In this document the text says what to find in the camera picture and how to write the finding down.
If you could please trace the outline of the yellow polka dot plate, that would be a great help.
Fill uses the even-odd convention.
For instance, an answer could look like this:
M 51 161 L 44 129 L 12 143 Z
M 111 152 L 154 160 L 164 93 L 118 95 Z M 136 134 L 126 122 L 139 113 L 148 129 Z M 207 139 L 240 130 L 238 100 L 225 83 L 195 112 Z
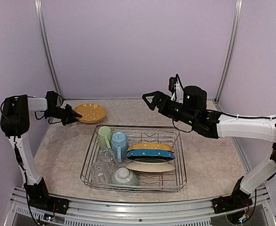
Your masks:
M 74 108 L 74 111 L 82 117 L 77 117 L 82 123 L 93 124 L 100 122 L 106 117 L 106 109 L 98 104 L 81 104 Z
M 132 150 L 162 150 L 162 151 L 169 151 L 174 153 L 174 149 L 167 144 L 156 144 L 156 143 L 139 143 L 129 146 L 127 151 Z

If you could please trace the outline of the blue polka dot plate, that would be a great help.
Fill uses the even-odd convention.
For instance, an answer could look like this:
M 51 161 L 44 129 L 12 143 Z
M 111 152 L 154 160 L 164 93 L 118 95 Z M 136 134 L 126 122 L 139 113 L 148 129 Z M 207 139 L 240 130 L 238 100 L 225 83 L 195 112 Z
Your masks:
M 166 161 L 174 160 L 176 157 L 170 151 L 164 150 L 151 150 L 151 149 L 141 149 L 129 151 L 126 155 L 128 159 L 162 159 Z

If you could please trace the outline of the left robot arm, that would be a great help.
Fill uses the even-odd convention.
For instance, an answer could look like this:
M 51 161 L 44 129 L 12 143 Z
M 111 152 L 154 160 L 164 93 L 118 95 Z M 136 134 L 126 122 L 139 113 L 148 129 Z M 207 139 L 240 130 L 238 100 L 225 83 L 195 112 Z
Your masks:
M 22 173 L 24 188 L 30 200 L 42 209 L 53 205 L 46 183 L 35 165 L 29 144 L 30 112 L 42 112 L 45 119 L 59 119 L 64 126 L 77 122 L 82 117 L 70 105 L 62 108 L 58 101 L 62 97 L 55 91 L 48 91 L 45 98 L 28 95 L 7 97 L 0 107 L 0 127 L 15 152 L 16 161 Z

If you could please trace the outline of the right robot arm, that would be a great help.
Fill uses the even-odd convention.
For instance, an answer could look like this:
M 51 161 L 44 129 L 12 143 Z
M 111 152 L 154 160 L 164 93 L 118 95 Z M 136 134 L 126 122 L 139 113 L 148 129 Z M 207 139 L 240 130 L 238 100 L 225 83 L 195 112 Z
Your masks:
M 272 154 L 242 177 L 228 198 L 228 205 L 238 209 L 255 189 L 276 174 L 276 115 L 240 116 L 206 108 L 206 91 L 197 86 L 183 89 L 183 102 L 178 103 L 161 91 L 143 94 L 149 109 L 174 121 L 191 126 L 192 131 L 206 138 L 240 137 L 272 143 Z

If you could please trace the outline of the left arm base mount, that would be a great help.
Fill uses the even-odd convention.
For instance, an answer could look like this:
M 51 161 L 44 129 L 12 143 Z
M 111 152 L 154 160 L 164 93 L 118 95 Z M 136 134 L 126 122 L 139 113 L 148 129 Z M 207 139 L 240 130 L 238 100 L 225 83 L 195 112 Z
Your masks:
M 70 201 L 64 198 L 48 196 L 46 198 L 29 198 L 30 207 L 45 210 L 52 213 L 66 215 Z

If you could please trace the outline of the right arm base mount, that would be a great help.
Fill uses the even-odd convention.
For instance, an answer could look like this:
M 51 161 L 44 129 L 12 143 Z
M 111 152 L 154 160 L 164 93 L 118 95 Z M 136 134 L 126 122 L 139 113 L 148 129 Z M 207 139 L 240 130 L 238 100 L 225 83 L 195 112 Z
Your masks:
M 231 194 L 212 199 L 212 205 L 215 214 L 229 212 L 251 206 L 253 204 L 250 195 Z

